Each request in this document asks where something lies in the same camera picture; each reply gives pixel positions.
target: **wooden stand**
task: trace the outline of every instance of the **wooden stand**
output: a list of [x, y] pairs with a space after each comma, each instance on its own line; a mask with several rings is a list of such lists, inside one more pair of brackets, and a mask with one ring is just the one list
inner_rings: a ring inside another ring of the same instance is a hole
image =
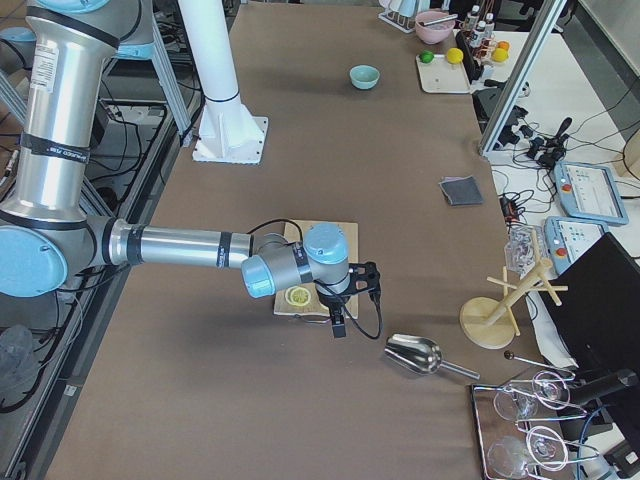
[[[476, 297], [462, 306], [460, 325], [465, 335], [476, 345], [490, 349], [504, 348], [511, 343], [514, 336], [519, 336], [520, 330], [511, 307], [530, 291], [545, 290], [549, 292], [556, 305], [562, 305], [556, 292], [566, 291], [567, 287], [554, 287], [549, 283], [546, 272], [553, 264], [548, 258], [540, 258], [535, 232], [532, 238], [536, 263], [518, 285], [507, 283], [507, 267], [502, 267], [502, 280], [487, 277], [489, 282], [502, 285], [501, 301]], [[542, 282], [542, 287], [535, 286], [539, 282]], [[511, 293], [508, 293], [509, 288], [513, 289]]]

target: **white tray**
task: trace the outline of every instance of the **white tray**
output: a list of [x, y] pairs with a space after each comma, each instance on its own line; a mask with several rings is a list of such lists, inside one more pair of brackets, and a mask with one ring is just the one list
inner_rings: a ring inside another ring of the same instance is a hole
[[420, 86], [426, 93], [470, 93], [471, 86], [462, 63], [452, 65], [444, 55], [435, 55], [430, 63], [416, 56]]

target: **round wooden base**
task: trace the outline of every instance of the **round wooden base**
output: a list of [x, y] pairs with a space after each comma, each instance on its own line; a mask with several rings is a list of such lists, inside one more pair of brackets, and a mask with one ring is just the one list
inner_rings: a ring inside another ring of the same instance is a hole
[[493, 325], [485, 325], [487, 318], [499, 303], [492, 298], [476, 297], [462, 306], [462, 331], [476, 345], [496, 350], [506, 347], [513, 340], [516, 331], [506, 312]]

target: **white pillar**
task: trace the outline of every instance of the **white pillar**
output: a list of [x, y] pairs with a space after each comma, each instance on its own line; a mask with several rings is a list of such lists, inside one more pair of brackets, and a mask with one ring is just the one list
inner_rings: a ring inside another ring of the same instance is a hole
[[242, 104], [221, 0], [179, 0], [206, 104], [194, 160], [260, 162], [268, 126]]

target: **teal bowl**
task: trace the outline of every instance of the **teal bowl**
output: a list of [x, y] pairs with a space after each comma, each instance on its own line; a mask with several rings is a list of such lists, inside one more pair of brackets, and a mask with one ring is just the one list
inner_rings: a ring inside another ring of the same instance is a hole
[[371, 65], [357, 65], [349, 70], [349, 78], [354, 87], [360, 90], [369, 90], [376, 86], [380, 80], [380, 72]]

